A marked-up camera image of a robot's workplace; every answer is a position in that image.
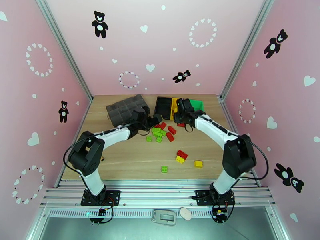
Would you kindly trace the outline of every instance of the wooden floor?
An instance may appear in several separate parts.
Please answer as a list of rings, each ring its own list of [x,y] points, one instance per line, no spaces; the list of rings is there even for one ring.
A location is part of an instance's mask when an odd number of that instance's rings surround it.
[[[130,96],[95,96],[80,134],[87,130],[95,133],[113,128],[107,117],[106,106],[128,97]],[[205,112],[217,123],[229,129],[215,95],[168,95],[167,97],[202,100]],[[143,95],[143,98],[150,107],[150,114],[153,115],[157,95]],[[173,121],[164,120],[164,122],[177,130],[173,142],[170,143],[166,137],[161,144],[157,143],[154,137],[152,142],[146,142],[145,136],[136,135],[105,149],[102,154],[105,160],[100,162],[98,168],[101,179],[216,179],[222,171],[223,151],[220,146],[196,129],[188,133],[184,128],[177,127]],[[178,150],[189,155],[184,164],[175,161]],[[204,167],[195,168],[194,160],[202,160]],[[168,173],[161,173],[161,166],[168,166]],[[62,179],[78,180],[79,175],[66,168]]]

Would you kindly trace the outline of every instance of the lime green lego brick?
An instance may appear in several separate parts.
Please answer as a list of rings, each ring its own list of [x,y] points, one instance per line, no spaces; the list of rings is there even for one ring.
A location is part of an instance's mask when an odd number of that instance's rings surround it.
[[[162,133],[161,132],[153,132],[153,135],[156,137],[162,137]]]
[[[162,138],[161,137],[157,137],[156,142],[161,143]]]
[[[168,167],[167,166],[161,166],[161,172],[162,173],[167,173],[168,172]]]
[[[152,132],[160,132],[161,128],[152,128]]]

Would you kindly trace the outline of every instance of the pink backdrop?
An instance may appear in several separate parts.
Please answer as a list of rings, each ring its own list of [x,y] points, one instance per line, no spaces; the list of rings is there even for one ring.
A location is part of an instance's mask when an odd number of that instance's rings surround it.
[[[88,99],[35,0],[0,0],[0,30],[0,238],[17,240],[54,186]]]
[[[263,2],[47,1],[94,95],[219,94]],[[106,38],[95,35],[94,11],[105,14]]]
[[[250,133],[268,156],[270,173],[263,184],[297,240],[320,235],[319,6],[320,0],[276,0],[226,99],[239,132]],[[264,49],[281,29],[288,38],[267,59]],[[264,160],[256,155],[261,176]],[[301,193],[276,176],[276,163],[304,182]]]

